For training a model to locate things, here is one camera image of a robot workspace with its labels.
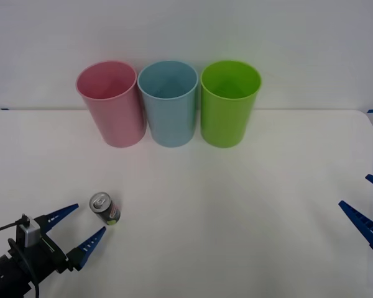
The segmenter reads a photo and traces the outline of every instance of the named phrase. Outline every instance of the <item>pink cup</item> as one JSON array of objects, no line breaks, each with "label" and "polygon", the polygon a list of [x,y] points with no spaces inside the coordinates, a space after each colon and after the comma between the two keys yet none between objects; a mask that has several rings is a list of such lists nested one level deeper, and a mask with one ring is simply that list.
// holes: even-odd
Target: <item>pink cup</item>
[{"label": "pink cup", "polygon": [[136,71],[121,61],[91,65],[76,80],[77,91],[111,146],[134,145],[145,134],[146,120],[136,82]]}]

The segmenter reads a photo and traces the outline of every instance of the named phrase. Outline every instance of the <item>can lid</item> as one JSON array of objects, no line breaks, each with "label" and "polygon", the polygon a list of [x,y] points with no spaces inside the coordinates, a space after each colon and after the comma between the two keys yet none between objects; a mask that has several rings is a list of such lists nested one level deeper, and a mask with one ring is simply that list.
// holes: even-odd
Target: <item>can lid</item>
[{"label": "can lid", "polygon": [[104,212],[111,205],[111,197],[106,192],[97,192],[90,199],[90,208],[95,213]]}]

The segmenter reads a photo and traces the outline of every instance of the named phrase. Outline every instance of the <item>blue cup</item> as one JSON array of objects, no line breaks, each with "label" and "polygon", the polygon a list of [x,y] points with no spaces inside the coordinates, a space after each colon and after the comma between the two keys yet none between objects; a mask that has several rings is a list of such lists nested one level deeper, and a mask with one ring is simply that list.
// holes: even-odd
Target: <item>blue cup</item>
[{"label": "blue cup", "polygon": [[195,132],[196,70],[180,61],[160,61],[138,76],[152,138],[165,147],[188,143]]}]

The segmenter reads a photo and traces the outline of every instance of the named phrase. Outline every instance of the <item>white wall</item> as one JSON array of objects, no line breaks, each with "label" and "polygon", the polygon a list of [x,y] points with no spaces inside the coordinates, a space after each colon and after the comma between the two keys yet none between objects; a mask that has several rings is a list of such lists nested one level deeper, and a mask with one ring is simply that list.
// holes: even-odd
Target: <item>white wall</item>
[{"label": "white wall", "polygon": [[77,74],[235,58],[256,108],[373,109],[373,0],[0,0],[0,108],[81,108]]}]

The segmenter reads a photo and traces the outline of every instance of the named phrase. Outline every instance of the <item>soda can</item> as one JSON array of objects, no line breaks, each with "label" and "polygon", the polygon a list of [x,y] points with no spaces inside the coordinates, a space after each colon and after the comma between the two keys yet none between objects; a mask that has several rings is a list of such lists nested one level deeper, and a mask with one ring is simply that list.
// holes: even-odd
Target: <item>soda can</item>
[{"label": "soda can", "polygon": [[90,199],[90,209],[107,225],[114,225],[120,219],[120,209],[106,192],[93,195]]}]

